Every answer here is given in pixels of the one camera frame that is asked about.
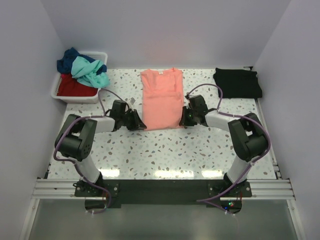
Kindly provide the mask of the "pink t shirt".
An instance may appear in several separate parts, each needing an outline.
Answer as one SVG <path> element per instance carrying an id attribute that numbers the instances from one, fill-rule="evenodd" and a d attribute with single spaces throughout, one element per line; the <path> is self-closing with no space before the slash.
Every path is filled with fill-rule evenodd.
<path id="1" fill-rule="evenodd" d="M 140 73 L 142 121 L 147 131 L 177 129 L 184 106 L 183 72 L 177 68 Z"/>

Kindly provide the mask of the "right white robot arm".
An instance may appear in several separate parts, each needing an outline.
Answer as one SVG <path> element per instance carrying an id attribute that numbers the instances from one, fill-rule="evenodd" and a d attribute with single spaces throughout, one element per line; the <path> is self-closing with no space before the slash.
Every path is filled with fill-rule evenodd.
<path id="1" fill-rule="evenodd" d="M 230 197 L 240 190 L 240 183 L 246 181 L 250 168 L 263 158 L 271 148 L 269 134 L 254 113 L 232 115 L 218 108 L 208 108 L 201 95 L 185 96 L 188 105 L 182 108 L 180 126 L 202 125 L 229 132 L 235 158 L 224 174 L 223 192 Z"/>

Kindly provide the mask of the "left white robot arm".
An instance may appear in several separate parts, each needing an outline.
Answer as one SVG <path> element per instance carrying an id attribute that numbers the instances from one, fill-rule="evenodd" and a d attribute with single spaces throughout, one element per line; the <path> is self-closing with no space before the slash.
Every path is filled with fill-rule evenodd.
<path id="1" fill-rule="evenodd" d="M 112 108 L 103 115 L 81 117 L 70 114 L 56 137 L 54 160 L 72 163 L 80 180 L 87 183 L 86 191 L 92 196 L 99 196 L 104 190 L 102 174 L 91 157 L 95 135 L 115 132 L 121 127 L 129 131 L 147 128 L 136 109 L 130 108 L 124 100 L 115 100 Z"/>

